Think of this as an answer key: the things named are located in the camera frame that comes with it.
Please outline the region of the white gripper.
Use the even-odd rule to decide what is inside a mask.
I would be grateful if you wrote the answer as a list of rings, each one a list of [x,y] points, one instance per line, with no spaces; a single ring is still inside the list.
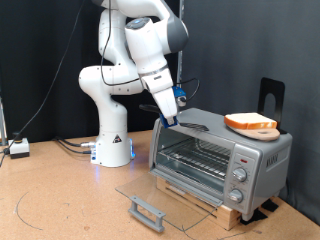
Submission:
[[[163,91],[156,92],[153,94],[153,98],[164,117],[168,118],[168,125],[176,125],[177,105],[173,90],[171,88],[168,88]]]

